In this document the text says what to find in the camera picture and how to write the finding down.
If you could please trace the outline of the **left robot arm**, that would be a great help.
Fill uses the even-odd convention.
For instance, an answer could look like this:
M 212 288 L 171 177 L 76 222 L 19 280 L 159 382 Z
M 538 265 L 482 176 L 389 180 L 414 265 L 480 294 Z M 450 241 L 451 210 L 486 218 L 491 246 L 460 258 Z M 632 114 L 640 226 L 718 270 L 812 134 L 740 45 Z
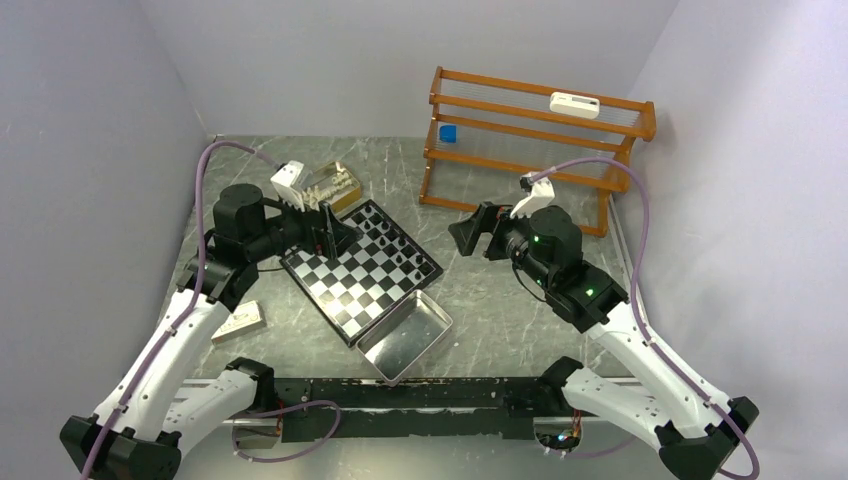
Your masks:
M 177 393 L 200 349 L 258 280 L 262 261 L 293 249 L 335 259 L 361 236 L 327 203 L 301 210 L 252 184 L 225 188 L 212 214 L 164 320 L 130 370 L 91 415 L 72 416 L 61 429 L 85 479 L 171 479 L 224 420 L 276 408 L 273 369 L 244 357 L 187 399 Z

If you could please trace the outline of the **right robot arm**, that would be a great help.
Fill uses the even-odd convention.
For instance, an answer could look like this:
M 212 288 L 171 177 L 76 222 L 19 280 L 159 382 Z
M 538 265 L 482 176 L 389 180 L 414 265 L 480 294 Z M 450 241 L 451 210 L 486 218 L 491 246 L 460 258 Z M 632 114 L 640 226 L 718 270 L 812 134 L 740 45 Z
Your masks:
M 646 389 L 622 387 L 579 361 L 564 357 L 544 374 L 542 406 L 593 414 L 657 452 L 678 479 L 712 479 L 759 415 L 748 398 L 731 398 L 685 363 L 643 321 L 609 274 L 585 260 L 582 232 L 559 206 L 520 218 L 507 205 L 484 202 L 448 228 L 458 252 L 473 253 L 483 233 L 484 256 L 507 260 L 543 292 L 542 302 L 567 324 L 617 358 Z

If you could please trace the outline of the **gold tin of white pieces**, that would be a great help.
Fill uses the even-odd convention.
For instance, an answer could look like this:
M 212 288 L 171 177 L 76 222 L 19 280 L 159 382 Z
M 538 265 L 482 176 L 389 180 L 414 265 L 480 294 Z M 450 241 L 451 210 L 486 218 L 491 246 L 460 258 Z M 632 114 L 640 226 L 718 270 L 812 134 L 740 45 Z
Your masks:
M 303 190 L 305 206 L 318 209 L 321 202 L 330 205 L 335 213 L 351 207 L 362 198 L 359 180 L 341 162 L 330 162 L 309 177 Z

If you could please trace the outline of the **black white chessboard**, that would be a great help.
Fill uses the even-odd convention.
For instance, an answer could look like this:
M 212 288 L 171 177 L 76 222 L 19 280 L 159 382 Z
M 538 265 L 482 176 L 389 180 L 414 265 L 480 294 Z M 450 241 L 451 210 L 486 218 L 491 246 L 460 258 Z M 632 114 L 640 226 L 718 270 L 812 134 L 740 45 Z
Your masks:
M 410 292 L 423 289 L 443 268 L 375 201 L 343 217 L 362 236 L 336 259 L 302 249 L 280 264 L 349 347 Z

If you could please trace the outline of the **orange wooden rack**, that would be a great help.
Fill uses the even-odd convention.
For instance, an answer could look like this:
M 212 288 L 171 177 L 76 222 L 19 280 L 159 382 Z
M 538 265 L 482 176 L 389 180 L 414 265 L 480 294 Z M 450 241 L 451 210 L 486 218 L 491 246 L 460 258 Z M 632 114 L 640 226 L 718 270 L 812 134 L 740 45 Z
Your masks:
M 553 92 L 597 98 L 594 120 L 549 110 Z M 612 164 L 583 164 L 551 175 L 562 184 L 588 188 L 595 195 L 596 218 L 583 224 L 584 233 L 603 237 L 609 230 L 613 195 L 628 191 L 624 167 L 638 142 L 657 133 L 656 108 L 635 101 L 437 67 L 428 101 L 432 107 L 424 144 L 425 173 L 418 200 L 422 204 L 471 212 L 476 205 L 438 196 L 431 178 L 442 162 L 496 172 L 525 174 L 585 157 L 611 159 Z M 438 140 L 440 125 L 457 126 L 457 142 Z

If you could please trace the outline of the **blue cube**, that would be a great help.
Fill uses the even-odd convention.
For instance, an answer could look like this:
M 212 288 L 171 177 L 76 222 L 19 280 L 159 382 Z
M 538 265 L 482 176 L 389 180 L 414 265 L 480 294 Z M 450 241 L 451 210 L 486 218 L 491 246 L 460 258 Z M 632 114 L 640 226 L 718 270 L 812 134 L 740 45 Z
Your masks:
M 440 125 L 437 136 L 440 142 L 454 144 L 457 142 L 457 126 L 454 124 Z

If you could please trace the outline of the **small white card box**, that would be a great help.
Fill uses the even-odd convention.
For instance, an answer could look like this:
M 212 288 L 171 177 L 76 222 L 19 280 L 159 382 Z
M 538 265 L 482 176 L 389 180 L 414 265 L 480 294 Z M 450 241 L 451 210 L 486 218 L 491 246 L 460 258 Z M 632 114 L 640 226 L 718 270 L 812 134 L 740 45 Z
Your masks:
M 220 344 L 250 332 L 265 328 L 267 322 L 258 301 L 252 300 L 240 304 L 215 331 L 211 337 L 213 344 Z

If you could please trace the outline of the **silver metal tin lid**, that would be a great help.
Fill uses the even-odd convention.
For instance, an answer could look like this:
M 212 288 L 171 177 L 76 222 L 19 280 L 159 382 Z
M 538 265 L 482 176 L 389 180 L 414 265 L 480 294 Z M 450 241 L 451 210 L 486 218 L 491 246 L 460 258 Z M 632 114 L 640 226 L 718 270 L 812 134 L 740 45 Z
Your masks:
M 423 290 L 406 294 L 355 344 L 385 385 L 398 385 L 453 326 L 451 316 Z

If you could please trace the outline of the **white rectangular device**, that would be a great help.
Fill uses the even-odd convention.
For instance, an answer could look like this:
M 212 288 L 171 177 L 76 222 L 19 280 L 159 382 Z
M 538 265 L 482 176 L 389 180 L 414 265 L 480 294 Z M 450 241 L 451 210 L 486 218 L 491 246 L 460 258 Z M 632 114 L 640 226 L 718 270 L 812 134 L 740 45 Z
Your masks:
M 600 106 L 597 98 L 566 92 L 553 92 L 549 99 L 551 112 L 589 120 L 599 116 Z

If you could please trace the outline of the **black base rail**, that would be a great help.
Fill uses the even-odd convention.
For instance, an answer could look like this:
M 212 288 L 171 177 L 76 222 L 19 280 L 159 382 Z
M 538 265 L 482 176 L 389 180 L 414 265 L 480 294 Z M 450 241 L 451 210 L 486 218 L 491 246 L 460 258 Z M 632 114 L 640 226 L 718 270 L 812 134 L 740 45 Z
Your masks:
M 240 426 L 269 420 L 283 443 L 341 438 L 489 435 L 533 440 L 546 421 L 568 423 L 573 409 L 537 377 L 413 378 L 396 386 L 376 379 L 278 378 L 287 413 L 238 413 Z

